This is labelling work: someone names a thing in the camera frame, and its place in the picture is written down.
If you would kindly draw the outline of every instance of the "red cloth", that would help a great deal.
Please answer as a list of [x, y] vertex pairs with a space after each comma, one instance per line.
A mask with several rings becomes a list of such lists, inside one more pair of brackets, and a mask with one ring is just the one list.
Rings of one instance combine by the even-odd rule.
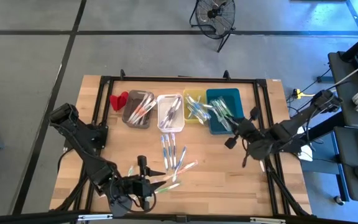
[[124, 91], [119, 96], [110, 96], [110, 104], [115, 111], [119, 111], [125, 106], [128, 100], [128, 92]]

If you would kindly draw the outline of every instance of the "wooden table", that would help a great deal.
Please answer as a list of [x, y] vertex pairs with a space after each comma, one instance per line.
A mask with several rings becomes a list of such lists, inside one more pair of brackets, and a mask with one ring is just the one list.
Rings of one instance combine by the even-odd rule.
[[[93, 75], [85, 75], [83, 78], [76, 107], [80, 119], [85, 123], [91, 122], [99, 80], [100, 76]], [[274, 122], [288, 119], [281, 81], [267, 80], [267, 85]], [[157, 97], [162, 94], [183, 93], [186, 88], [205, 90], [208, 88], [238, 88], [244, 114], [248, 116], [249, 111], [255, 106], [251, 84], [115, 81], [112, 93], [120, 95], [123, 91], [147, 90], [153, 92]], [[261, 89], [259, 92], [262, 114], [265, 123], [267, 123], [263, 93]], [[104, 106], [103, 102], [104, 99], [102, 99], [101, 111]], [[152, 113], [149, 129], [129, 128], [121, 120], [124, 109], [118, 112], [109, 110], [108, 140], [101, 156], [115, 162], [122, 175], [128, 172], [130, 166], [136, 165], [138, 155], [147, 156], [147, 162], [151, 169], [164, 171], [160, 142], [161, 132], [157, 128], [156, 109], [157, 107]], [[186, 124], [183, 131], [176, 134], [178, 152], [181, 152], [182, 147], [186, 145], [188, 150], [184, 164], [198, 160], [198, 166], [179, 176], [181, 186], [158, 194], [157, 204], [151, 213], [271, 216], [272, 209], [266, 174], [262, 172], [259, 162], [251, 157], [248, 159], [246, 168], [243, 169], [241, 163], [245, 152], [240, 141], [234, 149], [229, 150], [224, 145], [227, 138], [227, 135], [211, 135], [206, 126]], [[303, 209], [311, 212], [300, 162], [291, 154], [281, 154], [281, 159], [286, 186]], [[75, 151], [69, 152], [63, 158], [50, 208], [58, 207], [73, 190], [80, 176], [81, 165], [82, 161]], [[275, 190], [279, 211], [283, 213], [277, 186], [275, 186]], [[87, 191], [88, 189], [85, 187], [80, 208], [85, 206]], [[95, 193], [91, 211], [109, 213], [106, 198], [99, 197]]]

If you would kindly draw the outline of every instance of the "blue pen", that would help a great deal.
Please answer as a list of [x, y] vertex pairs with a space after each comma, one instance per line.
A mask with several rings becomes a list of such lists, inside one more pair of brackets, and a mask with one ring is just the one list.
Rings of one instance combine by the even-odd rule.
[[162, 143], [162, 154], [164, 156], [165, 170], [168, 170], [167, 148], [165, 147], [164, 136], [162, 136], [162, 135], [161, 135], [161, 143]]
[[177, 167], [177, 143], [175, 141], [175, 134], [171, 133], [171, 139], [173, 142], [173, 169]]
[[182, 152], [181, 152], [181, 157], [180, 157], [179, 163], [178, 163], [178, 165], [177, 165], [177, 167], [176, 167], [176, 169], [175, 169], [175, 173], [174, 173], [174, 175], [173, 175], [173, 177], [172, 177], [172, 181], [173, 181], [173, 182], [175, 182], [175, 181], [177, 180], [177, 172], [178, 172], [178, 170], [179, 170], [181, 164], [183, 163], [183, 158], [185, 158], [186, 149], [187, 149], [187, 148], [186, 148], [186, 146], [185, 146], [185, 147], [183, 148]]
[[171, 143], [169, 141], [169, 136], [168, 134], [165, 134], [165, 141], [167, 142], [168, 144], [168, 155], [169, 155], [169, 163], [171, 164], [171, 168], [173, 168], [173, 162], [172, 162], [172, 148], [171, 148]]

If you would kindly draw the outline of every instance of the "wheel caster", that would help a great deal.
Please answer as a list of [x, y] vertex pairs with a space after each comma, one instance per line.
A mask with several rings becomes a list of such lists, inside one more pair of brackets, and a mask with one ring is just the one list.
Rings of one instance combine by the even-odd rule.
[[334, 197], [334, 201], [338, 204], [338, 205], [344, 205], [345, 202], [342, 201], [340, 196], [335, 196]]

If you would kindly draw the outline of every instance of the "fan grille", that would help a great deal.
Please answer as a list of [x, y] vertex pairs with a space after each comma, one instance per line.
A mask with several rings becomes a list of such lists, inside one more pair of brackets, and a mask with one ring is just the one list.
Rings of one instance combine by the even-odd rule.
[[204, 35], [212, 39], [222, 39], [231, 31], [235, 13], [234, 0], [199, 0], [196, 20]]

